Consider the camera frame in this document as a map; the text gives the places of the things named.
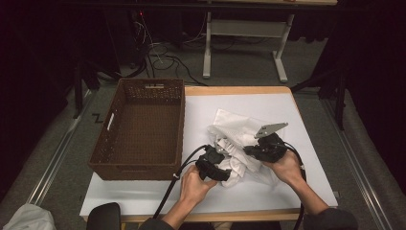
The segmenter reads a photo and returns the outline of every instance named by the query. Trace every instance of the wicker basket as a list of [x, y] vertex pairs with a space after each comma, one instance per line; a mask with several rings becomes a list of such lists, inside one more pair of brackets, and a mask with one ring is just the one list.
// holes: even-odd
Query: wicker basket
[[184, 120], [182, 80], [121, 79], [88, 165], [103, 180], [171, 180]]

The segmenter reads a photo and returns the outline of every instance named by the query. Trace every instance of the sleeve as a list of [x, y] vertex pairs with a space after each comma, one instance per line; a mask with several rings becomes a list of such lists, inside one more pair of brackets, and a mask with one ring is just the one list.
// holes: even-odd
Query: sleeve
[[358, 222], [352, 213], [329, 208], [319, 215], [304, 215], [304, 230], [356, 230]]
[[173, 228], [163, 220], [149, 218], [141, 225], [139, 230], [173, 230]]

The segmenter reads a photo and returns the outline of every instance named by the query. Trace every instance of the white paper sheet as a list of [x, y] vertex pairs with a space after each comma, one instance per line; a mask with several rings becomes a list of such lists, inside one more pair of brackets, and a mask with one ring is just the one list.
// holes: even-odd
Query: white paper sheet
[[[285, 127], [284, 141], [294, 146], [301, 155], [308, 184], [329, 206], [337, 206], [290, 94], [187, 96], [183, 159], [196, 148], [213, 144], [210, 143], [207, 126], [213, 123], [219, 108], [271, 123], [289, 123]], [[179, 184], [174, 186], [161, 214], [166, 213], [179, 197]], [[169, 181], [102, 181], [94, 173], [80, 215], [88, 216], [93, 208], [107, 202], [118, 202], [122, 215], [153, 215], [168, 185]], [[278, 186], [272, 188], [258, 183], [247, 174], [234, 187], [215, 186], [193, 212], [221, 213], [299, 207], [300, 200], [286, 184], [278, 183]]]

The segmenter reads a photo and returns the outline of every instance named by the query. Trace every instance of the wire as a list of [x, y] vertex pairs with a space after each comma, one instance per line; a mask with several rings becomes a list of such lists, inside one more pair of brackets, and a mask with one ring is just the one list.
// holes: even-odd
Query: wire
[[201, 48], [201, 47], [205, 47], [206, 46], [206, 41], [202, 41], [201, 39], [197, 39], [195, 41], [191, 41], [188, 43], [185, 43], [184, 45], [188, 46], [188, 47], [192, 47], [192, 48]]
[[229, 44], [226, 48], [215, 48], [214, 43], [212, 43], [212, 49], [216, 51], [225, 51], [232, 48], [236, 44], [236, 41], [234, 39], [229, 40], [231, 40], [231, 44]]
[[206, 18], [207, 18], [207, 14], [204, 13], [203, 23], [202, 23], [202, 26], [201, 26], [201, 28], [200, 28], [199, 33], [198, 33], [197, 36], [196, 36], [195, 38], [193, 38], [192, 40], [184, 41], [184, 42], [183, 42], [184, 44], [190, 43], [190, 42], [194, 42], [194, 41], [196, 41], [196, 40], [200, 40], [201, 38], [205, 37], [205, 35], [202, 35], [202, 33], [203, 33], [204, 25], [206, 24]]
[[103, 67], [99, 66], [97, 63], [95, 63], [91, 60], [86, 60], [85, 63], [88, 64], [89, 66], [91, 66], [96, 71], [102, 72], [106, 76], [111, 78], [111, 80], [110, 80], [108, 78], [98, 75], [98, 78], [103, 81], [118, 81], [119, 79], [122, 79], [122, 78], [133, 78], [133, 77], [136, 77], [137, 75], [141, 74], [147, 68], [147, 62], [145, 59], [143, 59], [137, 70], [135, 70], [134, 72], [132, 72], [131, 74], [129, 74], [127, 76], [122, 76], [120, 73], [111, 72], [107, 69], [104, 69]]
[[155, 55], [158, 57], [158, 59], [161, 60], [161, 58], [159, 57], [158, 53], [156, 53], [156, 51], [155, 51], [155, 49], [154, 49], [154, 43], [153, 43], [153, 41], [152, 41], [152, 36], [151, 36], [151, 34], [149, 33], [149, 30], [148, 30], [146, 21], [144, 20], [144, 16], [143, 16], [142, 13], [141, 13], [141, 19], [143, 20], [144, 28], [146, 29], [146, 32], [147, 32], [147, 34], [148, 34], [148, 36], [149, 36], [149, 40], [150, 40], [150, 42], [151, 42], [151, 43], [150, 43], [151, 48], [152, 48], [153, 52], [155, 53]]
[[233, 40], [236, 41], [237, 44], [248, 44], [248, 45], [257, 45], [261, 44], [265, 41], [268, 41], [271, 37], [260, 37], [258, 41], [248, 41], [244, 36], [234, 36]]
[[196, 83], [197, 85], [209, 86], [209, 85], [207, 85], [207, 84], [205, 84], [205, 83], [203, 83], [203, 82], [200, 82], [199, 80], [195, 79], [195, 78], [192, 76], [192, 74], [191, 74], [191, 70], [188, 68], [188, 66], [187, 66], [179, 57], [173, 56], [173, 55], [167, 55], [168, 47], [166, 47], [166, 46], [163, 45], [163, 44], [160, 44], [160, 45], [163, 46], [163, 47], [165, 47], [166, 50], [165, 50], [165, 52], [164, 52], [163, 54], [160, 55], [161, 58], [160, 58], [159, 60], [161, 61], [161, 63], [164, 63], [162, 60], [168, 59], [168, 60], [171, 60], [172, 63], [171, 63], [169, 66], [165, 67], [165, 68], [160, 68], [160, 67], [156, 67], [156, 62], [157, 62], [158, 60], [155, 60], [155, 61], [152, 62], [152, 68], [155, 68], [156, 70], [168, 70], [168, 69], [170, 69], [170, 67], [172, 67], [172, 66], [176, 63], [176, 64], [177, 64], [177, 65], [176, 65], [176, 68], [175, 68], [176, 78], [179, 78], [178, 73], [177, 73], [178, 67], [179, 67], [180, 65], [182, 65], [182, 66], [186, 69], [189, 78], [191, 78], [191, 79], [194, 81], [193, 83]]
[[189, 164], [191, 164], [191, 163], [193, 163], [193, 162], [196, 162], [197, 160], [192, 160], [192, 161], [190, 161], [190, 162], [188, 162], [188, 164], [186, 164], [186, 166], [188, 166]]
[[138, 27], [140, 28], [140, 29], [138, 30], [138, 33], [137, 33], [136, 37], [134, 38], [135, 43], [137, 43], [137, 38], [138, 38], [138, 35], [141, 33], [141, 29], [144, 29], [144, 38], [143, 38], [143, 43], [141, 43], [141, 44], [146, 43], [146, 38], [147, 38], [147, 30], [146, 30], [146, 27], [144, 27], [144, 25], [141, 24], [141, 23], [139, 23], [139, 22], [134, 22], [134, 24], [138, 25]]
[[[272, 144], [273, 146], [276, 147], [282, 147], [282, 148], [286, 148], [287, 150], [291, 150], [293, 153], [295, 153], [295, 155], [298, 157], [299, 160], [299, 165], [301, 166], [301, 174], [302, 174], [302, 178], [304, 179], [304, 181], [306, 181], [306, 175], [305, 175], [305, 167], [304, 167], [304, 163], [302, 161], [301, 155], [298, 153], [298, 151], [289, 143], [287, 142], [283, 142], [283, 145], [279, 145], [279, 144]], [[299, 211], [299, 216], [298, 219], [296, 220], [295, 226], [293, 227], [294, 230], [298, 230], [301, 223], [302, 223], [302, 219], [303, 216], [305, 214], [305, 207], [304, 205], [301, 203], [301, 209]]]
[[152, 77], [155, 79], [155, 71], [154, 71], [154, 67], [151, 63], [151, 58], [149, 57], [149, 54], [147, 54], [147, 58], [148, 58], [149, 66], [151, 67], [151, 70], [152, 70]]

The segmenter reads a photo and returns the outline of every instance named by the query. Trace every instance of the metal stand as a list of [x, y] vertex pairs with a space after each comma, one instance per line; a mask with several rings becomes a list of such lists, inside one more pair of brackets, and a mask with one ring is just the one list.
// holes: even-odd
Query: metal stand
[[83, 109], [83, 93], [82, 93], [82, 80], [86, 83], [88, 89], [99, 90], [100, 83], [96, 77], [96, 71], [93, 71], [89, 64], [84, 60], [78, 62], [78, 66], [75, 68], [75, 106], [76, 113], [74, 119], [77, 119], [81, 110]]
[[257, 37], [280, 37], [281, 45], [278, 51], [272, 52], [278, 76], [281, 82], [287, 82], [287, 76], [282, 64], [282, 53], [292, 27], [294, 15], [290, 14], [286, 22], [262, 22], [262, 21], [244, 21], [244, 20], [220, 20], [212, 19], [212, 13], [207, 12], [206, 23], [206, 48], [203, 62], [203, 79], [209, 79], [211, 76], [212, 35], [243, 35]]
[[[358, 15], [340, 18], [326, 45], [330, 45], [328, 46], [329, 48], [337, 49], [336, 47], [340, 47], [340, 45], [345, 44], [343, 50], [337, 56], [337, 59], [334, 61], [330, 60], [328, 68], [325, 66], [322, 68], [324, 73], [314, 74], [313, 72], [313, 76], [309, 80], [305, 80], [290, 88], [292, 93], [294, 93], [305, 87], [318, 84], [321, 86], [318, 93], [321, 99], [329, 99], [334, 95], [336, 99], [335, 121], [338, 127], [340, 127], [342, 130], [344, 130], [343, 113], [346, 106], [344, 99], [346, 93], [347, 76], [351, 71], [351, 67], [360, 59], [360, 54], [357, 51], [359, 51], [360, 47], [364, 45], [364, 41], [369, 38], [366, 31], [370, 26], [373, 26], [373, 12], [378, 12], [377, 9], [379, 9], [379, 5], [376, 4], [372, 5], [369, 14], [366, 14], [367, 11], [365, 11], [364, 13], [359, 13]], [[349, 25], [351, 25], [353, 21], [359, 20], [360, 18], [364, 20], [364, 23], [362, 24], [363, 26], [357, 31], [353, 29], [351, 36], [348, 36]], [[330, 57], [331, 53], [329, 53], [325, 48], [322, 53], [322, 58]], [[322, 59], [320, 58], [315, 69], [317, 69], [319, 65], [323, 65], [321, 64], [321, 60]]]

